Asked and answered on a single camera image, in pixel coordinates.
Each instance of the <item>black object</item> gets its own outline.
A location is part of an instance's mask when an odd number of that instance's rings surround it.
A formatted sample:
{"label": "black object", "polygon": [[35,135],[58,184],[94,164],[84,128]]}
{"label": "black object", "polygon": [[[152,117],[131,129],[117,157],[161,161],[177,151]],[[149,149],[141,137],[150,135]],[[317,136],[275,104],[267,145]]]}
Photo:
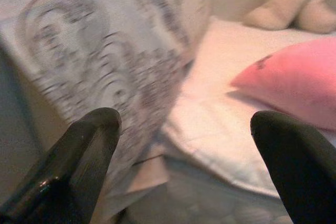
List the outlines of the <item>black object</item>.
{"label": "black object", "polygon": [[260,111],[251,132],[295,224],[336,223],[336,149],[314,127]]}
{"label": "black object", "polygon": [[108,108],[73,123],[0,207],[0,224],[89,223],[120,128]]}

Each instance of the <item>mattress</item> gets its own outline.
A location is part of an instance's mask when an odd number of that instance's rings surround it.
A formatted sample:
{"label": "mattress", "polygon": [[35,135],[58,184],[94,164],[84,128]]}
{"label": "mattress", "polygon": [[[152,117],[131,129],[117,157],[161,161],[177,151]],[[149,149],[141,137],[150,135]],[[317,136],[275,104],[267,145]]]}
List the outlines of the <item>mattress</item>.
{"label": "mattress", "polygon": [[[335,35],[264,31],[213,17],[163,126],[169,142],[191,162],[180,162],[175,168],[167,165],[171,180],[133,205],[130,218],[156,224],[291,223],[249,127],[255,112],[272,108],[240,94],[229,83],[250,64],[283,47]],[[322,134],[335,145],[335,133]],[[190,175],[187,171],[195,167],[197,175]],[[202,178],[203,171],[220,181],[217,186]],[[146,209],[160,209],[164,220],[155,219]]]}

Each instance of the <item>white bedsheet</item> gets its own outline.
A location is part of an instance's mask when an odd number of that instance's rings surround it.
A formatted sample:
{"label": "white bedsheet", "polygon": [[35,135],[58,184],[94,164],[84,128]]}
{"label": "white bedsheet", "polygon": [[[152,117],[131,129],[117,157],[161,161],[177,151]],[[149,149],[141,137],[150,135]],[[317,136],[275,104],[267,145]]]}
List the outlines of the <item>white bedsheet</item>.
{"label": "white bedsheet", "polygon": [[[291,44],[323,36],[264,31],[212,19],[195,65],[163,130],[184,154],[229,183],[279,197],[250,134],[250,119],[270,107],[245,97],[230,81],[253,62]],[[336,134],[323,132],[335,145]]]}

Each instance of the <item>stuffed animal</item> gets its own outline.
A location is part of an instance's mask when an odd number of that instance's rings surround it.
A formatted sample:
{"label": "stuffed animal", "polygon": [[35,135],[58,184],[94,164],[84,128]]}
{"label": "stuffed animal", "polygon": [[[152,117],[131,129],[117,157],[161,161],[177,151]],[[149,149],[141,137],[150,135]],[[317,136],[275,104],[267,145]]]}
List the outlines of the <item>stuffed animal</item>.
{"label": "stuffed animal", "polygon": [[336,30],[336,14],[326,0],[267,0],[244,18],[247,26],[282,30],[294,24],[314,33]]}

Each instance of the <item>pink pillow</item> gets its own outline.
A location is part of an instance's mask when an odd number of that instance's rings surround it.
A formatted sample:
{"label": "pink pillow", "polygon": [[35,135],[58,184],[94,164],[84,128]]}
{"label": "pink pillow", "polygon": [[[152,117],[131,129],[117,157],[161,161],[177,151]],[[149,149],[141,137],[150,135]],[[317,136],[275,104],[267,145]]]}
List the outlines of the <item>pink pillow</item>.
{"label": "pink pillow", "polygon": [[282,49],[249,66],[231,85],[307,123],[336,130],[336,38]]}

